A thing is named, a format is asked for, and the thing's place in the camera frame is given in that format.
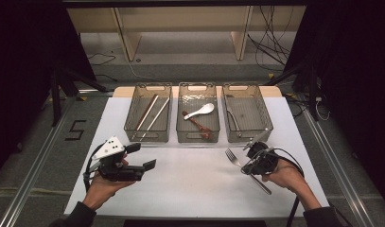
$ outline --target fork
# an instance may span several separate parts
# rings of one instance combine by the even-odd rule
[[[242,165],[240,164],[239,160],[229,148],[225,150],[225,154],[227,155],[228,159],[231,161],[232,164],[242,168]],[[263,191],[265,191],[268,195],[271,195],[271,191],[267,186],[261,183],[253,174],[250,174],[249,176],[263,189]]]

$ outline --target white spoon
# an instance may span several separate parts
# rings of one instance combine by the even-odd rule
[[[202,106],[198,111],[195,111],[193,113],[190,113],[186,116],[184,116],[184,120],[187,120],[189,117],[196,115],[196,114],[209,114],[215,109],[215,105],[213,103],[207,103],[204,106]]]

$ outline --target sleeve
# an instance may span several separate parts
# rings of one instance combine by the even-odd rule
[[[56,219],[49,227],[89,227],[92,225],[96,212],[82,202],[78,202],[66,219]]]
[[[334,207],[322,207],[304,212],[307,227],[343,227]]]

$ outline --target hand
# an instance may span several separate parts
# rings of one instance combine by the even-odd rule
[[[125,160],[127,154],[124,155],[122,163],[128,165],[129,163]],[[83,200],[83,203],[91,208],[92,210],[97,210],[100,208],[104,202],[106,202],[110,197],[112,197],[115,192],[119,189],[127,187],[134,184],[135,182],[112,182],[106,179],[103,179],[101,175],[96,172],[92,180],[91,186],[86,193],[86,197]]]
[[[278,165],[274,172],[262,175],[262,181],[274,182],[295,193],[305,210],[322,207],[298,169],[285,160],[278,160]]]

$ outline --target white table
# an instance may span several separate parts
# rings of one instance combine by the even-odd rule
[[[304,169],[306,181],[321,205],[327,206],[328,202],[288,103],[283,97],[264,99],[274,126],[266,144],[285,149],[295,157]],[[156,167],[146,172],[141,182],[117,192],[97,210],[97,214],[121,218],[287,218],[295,200],[293,193],[274,183],[265,183],[272,191],[271,195],[267,195],[249,176],[240,173],[239,168],[227,159],[224,151],[230,148],[239,161],[245,164],[248,161],[248,150],[242,150],[245,144],[228,143],[220,99],[218,102],[220,134],[216,144],[179,144],[175,130],[176,118],[173,117],[168,143],[142,143],[141,150],[127,158],[133,166],[156,159]],[[70,214],[77,201],[82,201],[85,196],[82,173],[93,150],[113,135],[126,146],[130,143],[123,130],[130,105],[130,97],[109,98],[89,154],[85,157],[64,211],[65,215]],[[172,116],[176,116],[176,97],[172,105]],[[299,205],[295,216],[301,217],[303,211],[302,205]]]

